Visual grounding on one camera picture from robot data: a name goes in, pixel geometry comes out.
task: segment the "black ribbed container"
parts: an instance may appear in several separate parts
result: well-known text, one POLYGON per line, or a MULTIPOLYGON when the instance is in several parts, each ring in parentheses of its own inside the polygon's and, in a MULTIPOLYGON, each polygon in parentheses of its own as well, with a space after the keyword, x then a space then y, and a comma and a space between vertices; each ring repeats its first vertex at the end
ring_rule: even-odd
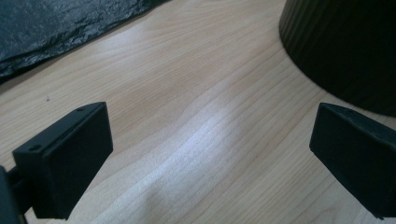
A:
POLYGON ((288 0, 279 32, 320 87, 396 117, 396 0, 288 0))

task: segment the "black object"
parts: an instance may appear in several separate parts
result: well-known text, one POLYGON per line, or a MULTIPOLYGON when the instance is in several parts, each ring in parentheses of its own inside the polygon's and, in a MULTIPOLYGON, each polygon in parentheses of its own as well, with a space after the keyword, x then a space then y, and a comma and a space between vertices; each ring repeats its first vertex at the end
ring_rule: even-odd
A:
POLYGON ((3 0, 0 84, 167 0, 3 0))
POLYGON ((112 150, 106 103, 64 116, 13 151, 7 177, 1 167, 0 223, 17 223, 31 206, 38 218, 68 219, 112 150))
POLYGON ((320 104, 310 147, 374 216, 396 217, 396 131, 351 109, 320 104))
POLYGON ((396 1, 288 0, 279 32, 291 59, 321 88, 396 116, 396 1))

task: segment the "wood grain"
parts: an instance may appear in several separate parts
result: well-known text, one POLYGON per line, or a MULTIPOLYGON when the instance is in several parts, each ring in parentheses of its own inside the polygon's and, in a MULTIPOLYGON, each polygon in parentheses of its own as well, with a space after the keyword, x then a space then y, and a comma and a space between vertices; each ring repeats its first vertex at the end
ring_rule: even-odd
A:
POLYGON ((0 86, 0 163, 9 170, 17 146, 106 101, 114 152, 67 223, 380 223, 308 143, 319 102, 396 119, 298 70, 279 41, 284 4, 173 0, 0 86))

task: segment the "wooden tabletop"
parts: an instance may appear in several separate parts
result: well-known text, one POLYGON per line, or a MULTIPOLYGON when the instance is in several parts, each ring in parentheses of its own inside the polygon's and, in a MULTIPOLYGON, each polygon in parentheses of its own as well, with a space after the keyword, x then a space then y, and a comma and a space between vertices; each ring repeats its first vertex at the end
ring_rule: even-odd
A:
MULTIPOLYGON (((336 99, 282 47, 285 0, 173 0, 0 86, 0 164, 106 101, 114 152, 67 223, 380 223, 310 151, 336 99)), ((36 219, 30 223, 64 223, 36 219)), ((382 223, 396 223, 386 218, 382 223)))

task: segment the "light wood grain surface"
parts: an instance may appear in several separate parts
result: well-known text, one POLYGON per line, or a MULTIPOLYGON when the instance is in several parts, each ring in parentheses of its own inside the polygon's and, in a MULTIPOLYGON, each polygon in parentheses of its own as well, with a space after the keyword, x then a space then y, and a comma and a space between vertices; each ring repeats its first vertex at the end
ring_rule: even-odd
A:
MULTIPOLYGON (((278 35, 285 0, 173 0, 0 86, 0 164, 81 105, 114 140, 67 223, 380 222, 310 152, 319 88, 278 35)), ((64 223, 36 219, 30 223, 64 223)))

